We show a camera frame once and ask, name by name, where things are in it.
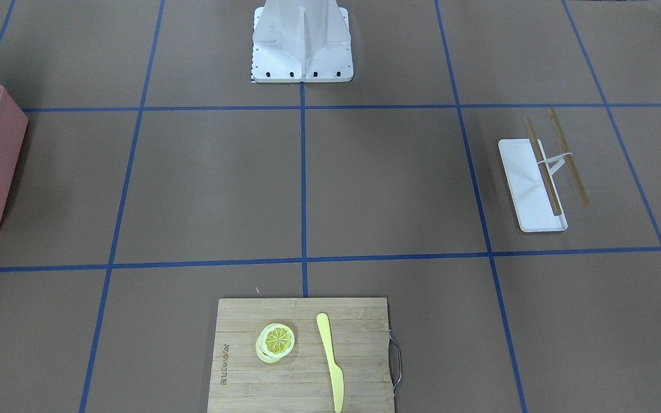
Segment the yellow lemon slices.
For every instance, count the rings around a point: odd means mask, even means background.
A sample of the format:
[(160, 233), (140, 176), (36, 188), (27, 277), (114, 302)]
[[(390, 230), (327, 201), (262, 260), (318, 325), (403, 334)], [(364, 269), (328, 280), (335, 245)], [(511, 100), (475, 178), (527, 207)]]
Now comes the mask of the yellow lemon slices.
[(273, 322), (262, 329), (255, 340), (255, 354), (263, 363), (273, 364), (294, 348), (295, 334), (291, 327)]

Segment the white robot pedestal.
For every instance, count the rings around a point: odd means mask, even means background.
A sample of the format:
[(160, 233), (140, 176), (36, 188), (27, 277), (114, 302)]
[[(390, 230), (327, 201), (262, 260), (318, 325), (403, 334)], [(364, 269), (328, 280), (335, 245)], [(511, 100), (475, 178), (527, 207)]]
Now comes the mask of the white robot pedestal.
[(336, 1), (267, 1), (254, 10), (252, 23), (252, 81), (353, 79), (349, 13)]

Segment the yellow plastic knife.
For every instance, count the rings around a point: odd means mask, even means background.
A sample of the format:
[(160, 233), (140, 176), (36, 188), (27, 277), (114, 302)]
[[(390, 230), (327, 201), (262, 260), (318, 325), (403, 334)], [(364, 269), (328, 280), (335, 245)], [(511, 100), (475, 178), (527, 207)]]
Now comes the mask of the yellow plastic knife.
[(325, 312), (320, 312), (317, 314), (316, 324), (317, 329), (319, 330), (322, 347), (329, 369), (333, 397), (333, 410), (334, 412), (342, 412), (345, 399), (344, 374), (340, 366), (338, 366), (336, 363), (331, 323), (328, 315)]

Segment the bamboo cutting board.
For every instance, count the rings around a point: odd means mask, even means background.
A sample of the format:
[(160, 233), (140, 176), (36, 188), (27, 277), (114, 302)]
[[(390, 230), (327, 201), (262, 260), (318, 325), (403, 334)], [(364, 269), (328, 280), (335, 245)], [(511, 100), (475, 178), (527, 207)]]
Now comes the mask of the bamboo cutting board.
[[(223, 298), (217, 322), (207, 411), (334, 412), (328, 364), (316, 316), (330, 319), (343, 371), (342, 412), (394, 412), (385, 298)], [(293, 350), (263, 363), (255, 340), (273, 322), (291, 327)]]

